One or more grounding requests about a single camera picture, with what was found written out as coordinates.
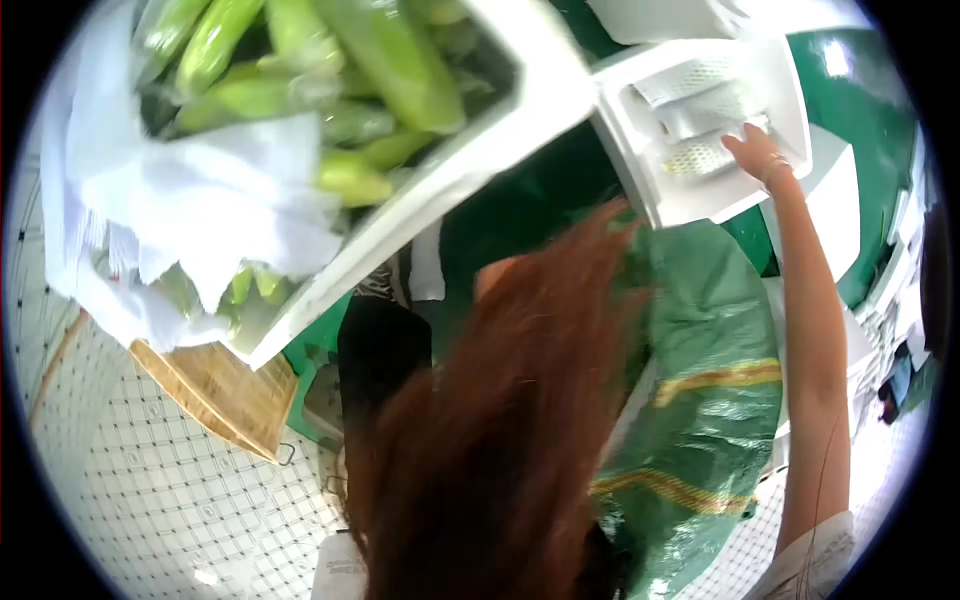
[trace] woman's arm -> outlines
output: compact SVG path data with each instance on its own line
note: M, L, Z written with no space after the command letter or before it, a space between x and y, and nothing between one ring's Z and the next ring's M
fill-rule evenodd
M782 243L790 469L777 553L850 502L847 338L843 308L804 192L760 128L725 136L737 163L767 186Z

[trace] yellow stripe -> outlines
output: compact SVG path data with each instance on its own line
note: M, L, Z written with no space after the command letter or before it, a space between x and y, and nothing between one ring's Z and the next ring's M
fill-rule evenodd
M713 386L744 388L758 383L782 381L780 361L776 358L765 358L745 363L739 363L726 369L700 372L686 377L667 379L661 382L657 389L657 398L654 404L662 408L680 392L709 388Z
M702 515L740 516L750 503L750 496L700 490L673 475L653 468L641 468L598 479L590 486L590 494L603 495L629 485L646 486L668 500Z

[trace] bracelet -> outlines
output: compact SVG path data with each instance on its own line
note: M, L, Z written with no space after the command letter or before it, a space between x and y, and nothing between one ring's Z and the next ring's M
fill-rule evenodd
M768 181L770 177L776 172L777 167L780 167L780 166L790 167L790 171L791 172L793 171L793 165L791 165L790 162L786 159L786 156L777 152L770 155L770 162L768 162L767 165L763 167L763 171L760 172L760 177L759 177L760 183L763 184L763 189L765 189L768 194L770 193L770 185L768 184Z

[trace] long red hair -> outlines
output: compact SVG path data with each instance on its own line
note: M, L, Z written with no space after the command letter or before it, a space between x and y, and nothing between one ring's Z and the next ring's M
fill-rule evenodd
M574 595L636 307L611 292L636 228L613 231L623 208L511 264L443 364L357 432L347 513L368 600Z

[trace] woman's hand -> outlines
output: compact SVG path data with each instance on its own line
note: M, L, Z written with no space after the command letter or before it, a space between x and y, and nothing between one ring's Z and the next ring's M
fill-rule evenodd
M745 123L743 125L743 132L747 139L747 141L744 142L741 142L732 135L724 135L720 138L724 148L731 152L741 169L759 180L760 183L768 186L770 183L769 180L774 173L791 172L790 169L781 168L784 166L789 167L790 165L786 160L782 159L782 155L780 155L780 151L777 150L777 144L773 138L753 123ZM772 164L778 160L778 158L781 162L777 165Z

